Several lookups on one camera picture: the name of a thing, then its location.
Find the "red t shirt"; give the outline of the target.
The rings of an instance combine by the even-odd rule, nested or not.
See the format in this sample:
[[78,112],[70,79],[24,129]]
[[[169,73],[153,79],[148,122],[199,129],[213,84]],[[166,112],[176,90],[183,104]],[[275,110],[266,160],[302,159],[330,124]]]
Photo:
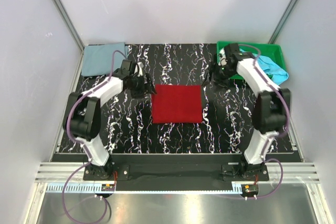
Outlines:
[[157,84],[152,100],[152,119],[162,123],[201,123],[202,92],[200,85]]

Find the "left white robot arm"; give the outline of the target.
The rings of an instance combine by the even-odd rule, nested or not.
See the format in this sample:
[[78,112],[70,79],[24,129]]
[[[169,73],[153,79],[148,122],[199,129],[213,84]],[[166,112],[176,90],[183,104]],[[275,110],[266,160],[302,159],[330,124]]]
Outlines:
[[97,86],[82,93],[72,92],[68,97],[62,122],[64,131],[88,156],[86,172],[103,180],[115,172],[112,158],[100,137],[101,107],[126,90],[130,91],[133,99],[156,94],[152,78],[143,70],[141,62],[123,60],[121,67]]

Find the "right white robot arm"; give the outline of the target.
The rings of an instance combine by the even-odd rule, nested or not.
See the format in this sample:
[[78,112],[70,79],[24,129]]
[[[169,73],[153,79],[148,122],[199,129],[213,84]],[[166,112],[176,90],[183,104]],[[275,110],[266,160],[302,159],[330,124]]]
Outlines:
[[257,55],[253,55],[249,51],[242,52],[241,47],[242,44],[229,43],[222,52],[215,55],[202,85],[214,82],[220,88],[228,88],[229,79],[238,74],[255,94],[253,134],[231,173],[231,176],[250,180],[262,173],[273,140],[286,134],[288,130],[291,92],[275,84],[259,66],[260,49],[256,48]]

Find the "folded grey-blue t shirt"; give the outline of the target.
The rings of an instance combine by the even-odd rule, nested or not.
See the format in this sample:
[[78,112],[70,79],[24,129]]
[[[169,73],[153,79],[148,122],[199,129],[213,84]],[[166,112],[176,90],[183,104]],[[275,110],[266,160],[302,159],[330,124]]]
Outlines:
[[112,67],[112,55],[116,50],[128,57],[128,46],[123,42],[86,46],[83,52],[81,75],[83,77],[109,75]]

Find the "crumpled cyan t shirt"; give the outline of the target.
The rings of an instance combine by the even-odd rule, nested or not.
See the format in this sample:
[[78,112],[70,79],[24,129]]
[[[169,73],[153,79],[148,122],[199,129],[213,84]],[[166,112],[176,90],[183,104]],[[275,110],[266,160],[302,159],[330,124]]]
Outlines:
[[258,58],[258,64],[265,74],[277,85],[282,84],[289,78],[286,71],[281,48],[278,46],[266,46],[261,52],[267,52],[266,56]]

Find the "green plastic bin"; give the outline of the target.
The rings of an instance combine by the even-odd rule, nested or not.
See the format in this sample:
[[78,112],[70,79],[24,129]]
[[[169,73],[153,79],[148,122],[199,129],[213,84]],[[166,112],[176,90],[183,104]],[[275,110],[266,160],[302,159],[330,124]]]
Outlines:
[[258,64],[265,74],[277,85],[284,83],[288,78],[285,60],[281,47],[275,44],[259,44],[238,42],[238,44],[250,45],[251,47],[240,46],[242,52],[250,51],[256,57],[259,49],[261,55],[258,58]]

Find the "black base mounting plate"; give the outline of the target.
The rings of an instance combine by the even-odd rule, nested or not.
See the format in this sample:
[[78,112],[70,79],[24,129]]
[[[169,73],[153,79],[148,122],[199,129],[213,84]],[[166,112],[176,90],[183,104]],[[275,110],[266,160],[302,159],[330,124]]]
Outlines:
[[117,182],[118,191],[225,191],[232,182],[253,182],[231,176],[241,154],[112,154],[115,174],[108,179],[84,171],[84,180]]

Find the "aluminium rail frame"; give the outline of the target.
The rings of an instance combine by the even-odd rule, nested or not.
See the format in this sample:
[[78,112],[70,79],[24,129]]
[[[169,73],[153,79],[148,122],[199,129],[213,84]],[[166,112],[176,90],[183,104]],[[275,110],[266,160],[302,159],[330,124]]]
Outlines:
[[317,184],[311,163],[268,163],[249,178],[230,175],[234,164],[137,163],[116,166],[116,175],[94,177],[81,163],[41,163],[35,181],[48,192],[99,194],[227,194],[238,195],[249,185]]

